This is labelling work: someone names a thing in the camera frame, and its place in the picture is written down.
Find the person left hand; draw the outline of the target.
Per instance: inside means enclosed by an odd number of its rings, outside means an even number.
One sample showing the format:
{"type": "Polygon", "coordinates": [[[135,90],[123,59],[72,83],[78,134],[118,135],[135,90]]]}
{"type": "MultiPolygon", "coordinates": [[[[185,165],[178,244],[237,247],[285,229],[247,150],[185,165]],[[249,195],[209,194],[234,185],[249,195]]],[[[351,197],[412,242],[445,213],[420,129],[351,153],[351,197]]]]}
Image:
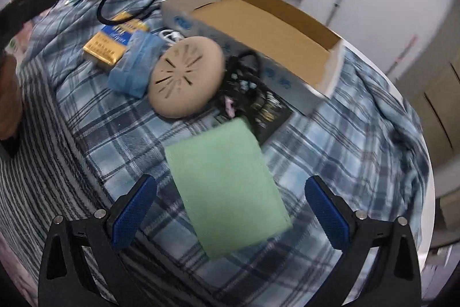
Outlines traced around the person left hand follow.
{"type": "Polygon", "coordinates": [[[20,83],[16,75],[16,59],[6,55],[1,66],[0,139],[14,135],[22,116],[20,83]]]}

